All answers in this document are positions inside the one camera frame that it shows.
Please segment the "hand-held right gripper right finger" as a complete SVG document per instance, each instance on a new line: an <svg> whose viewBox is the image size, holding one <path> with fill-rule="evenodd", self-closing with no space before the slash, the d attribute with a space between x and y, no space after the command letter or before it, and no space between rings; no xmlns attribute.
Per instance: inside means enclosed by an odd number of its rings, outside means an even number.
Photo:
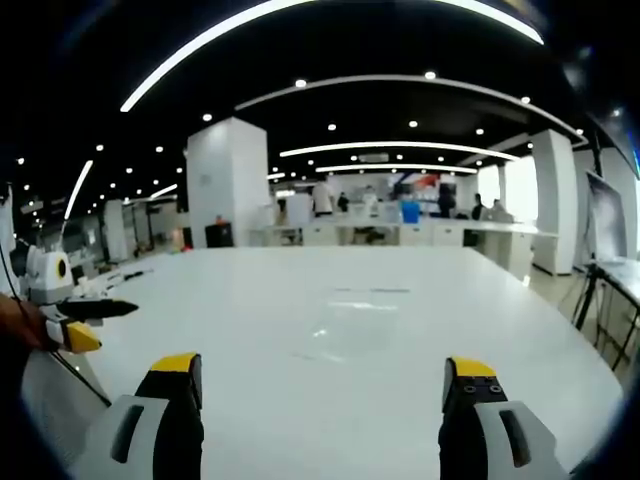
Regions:
<svg viewBox="0 0 640 480"><path fill-rule="evenodd" d="M442 424L438 433L442 479L568 479L556 457L556 438L521 401L510 401L488 365L446 359Z"/></svg>

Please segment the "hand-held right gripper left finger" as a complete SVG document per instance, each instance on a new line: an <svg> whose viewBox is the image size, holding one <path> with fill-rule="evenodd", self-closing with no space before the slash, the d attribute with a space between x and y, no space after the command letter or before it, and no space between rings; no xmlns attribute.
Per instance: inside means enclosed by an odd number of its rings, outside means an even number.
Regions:
<svg viewBox="0 0 640 480"><path fill-rule="evenodd" d="M164 357L133 395L122 395L87 433L74 479L199 479L204 426L202 359Z"/></svg>

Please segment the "person's left hand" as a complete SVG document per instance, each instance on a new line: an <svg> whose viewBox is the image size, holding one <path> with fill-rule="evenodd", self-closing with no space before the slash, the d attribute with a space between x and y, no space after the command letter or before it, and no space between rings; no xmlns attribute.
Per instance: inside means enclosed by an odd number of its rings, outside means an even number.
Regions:
<svg viewBox="0 0 640 480"><path fill-rule="evenodd" d="M1 295L2 339L12 339L29 348L47 351L51 347L51 340L45 323L45 316L36 306Z"/></svg>

